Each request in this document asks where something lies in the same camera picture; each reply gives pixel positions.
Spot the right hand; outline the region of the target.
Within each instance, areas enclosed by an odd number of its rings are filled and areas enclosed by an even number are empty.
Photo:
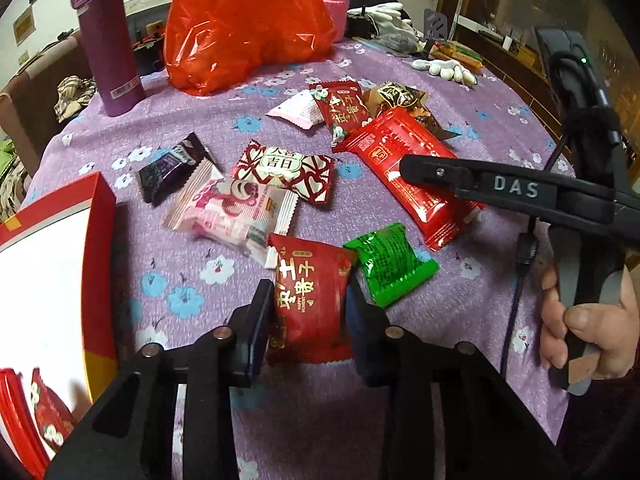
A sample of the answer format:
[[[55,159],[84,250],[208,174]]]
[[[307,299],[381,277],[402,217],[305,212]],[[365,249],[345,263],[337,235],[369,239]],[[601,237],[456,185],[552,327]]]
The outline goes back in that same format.
[[[558,274],[547,266],[542,274],[541,329],[539,361],[544,368],[561,368],[568,359],[565,336],[600,348],[596,379],[620,379],[634,367],[639,340],[639,308],[634,283],[628,271],[623,274],[617,304],[578,304],[567,309],[558,289]]]

